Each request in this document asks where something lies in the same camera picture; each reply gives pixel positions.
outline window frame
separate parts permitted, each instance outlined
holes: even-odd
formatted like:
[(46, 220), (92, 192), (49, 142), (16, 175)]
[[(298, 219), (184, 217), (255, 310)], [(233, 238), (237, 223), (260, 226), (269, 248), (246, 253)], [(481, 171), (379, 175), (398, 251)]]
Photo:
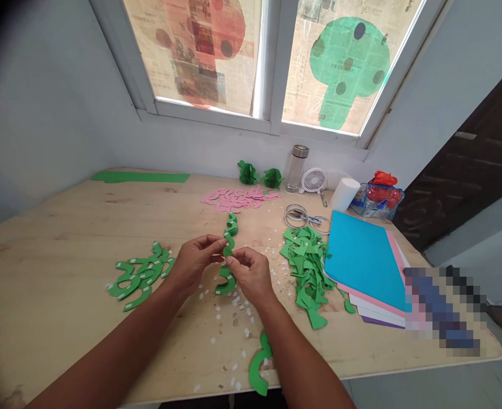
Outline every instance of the window frame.
[(182, 101), (156, 98), (123, 0), (90, 0), (90, 4), (142, 122), (148, 121), (149, 115), (168, 116), (272, 136), (290, 135), (367, 149), (425, 40), (428, 35), (434, 34), (432, 27), (443, 6), (450, 5), (451, 2), (426, 0), (425, 4), (420, 4), (413, 27), (403, 40), (389, 80), (380, 89), (360, 137), (282, 120), (298, 12), (296, 0), (262, 0), (261, 39), (265, 38), (265, 41), (261, 41), (259, 48), (257, 70), (261, 70), (261, 78), (256, 86), (256, 92), (261, 98), (257, 108), (253, 110), (259, 114), (259, 118), (215, 108), (206, 110)]

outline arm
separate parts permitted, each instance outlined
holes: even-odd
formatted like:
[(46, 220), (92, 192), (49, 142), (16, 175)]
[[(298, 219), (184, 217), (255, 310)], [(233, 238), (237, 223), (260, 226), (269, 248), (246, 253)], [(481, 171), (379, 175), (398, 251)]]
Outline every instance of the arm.
[(215, 254), (221, 254), (226, 243), (226, 239), (207, 235), (181, 246), (162, 285), (27, 408), (119, 406), (158, 351), (183, 302), (198, 288), (204, 268), (223, 260)]
[(275, 296), (266, 256), (248, 247), (234, 251), (233, 255), (227, 257), (227, 263), (261, 317), (288, 406), (300, 409), (320, 404), (325, 409), (354, 409), (342, 382)]

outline mushroom cutout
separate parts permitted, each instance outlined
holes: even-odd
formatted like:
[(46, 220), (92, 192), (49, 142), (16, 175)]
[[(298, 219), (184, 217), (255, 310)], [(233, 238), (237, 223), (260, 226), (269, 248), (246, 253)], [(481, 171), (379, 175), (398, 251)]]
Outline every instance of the mushroom cutout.
[(328, 85), (319, 123), (339, 130), (355, 97), (369, 97), (382, 86), (390, 66), (387, 36), (361, 18), (333, 20), (313, 44), (309, 65), (313, 76)]

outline purple paper sheet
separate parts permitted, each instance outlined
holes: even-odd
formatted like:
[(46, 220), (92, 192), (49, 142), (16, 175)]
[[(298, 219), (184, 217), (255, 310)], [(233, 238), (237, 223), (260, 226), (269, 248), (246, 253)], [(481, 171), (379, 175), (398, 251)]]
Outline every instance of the purple paper sheet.
[(401, 327), (400, 325), (386, 323), (385, 321), (376, 320), (374, 318), (369, 318), (369, 317), (364, 317), (364, 316), (361, 316), (361, 318), (363, 319), (364, 322), (369, 323), (369, 324), (385, 325), (386, 327), (404, 329), (404, 327)]

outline small white fan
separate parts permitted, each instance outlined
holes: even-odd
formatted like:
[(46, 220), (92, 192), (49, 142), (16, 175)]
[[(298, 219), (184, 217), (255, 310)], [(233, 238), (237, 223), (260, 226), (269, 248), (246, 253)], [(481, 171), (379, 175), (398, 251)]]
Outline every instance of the small white fan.
[(327, 201), (323, 192), (321, 191), (327, 185), (327, 173), (321, 168), (311, 167), (304, 171), (302, 174), (302, 188), (305, 191), (317, 192), (321, 195), (323, 206), (327, 207)]

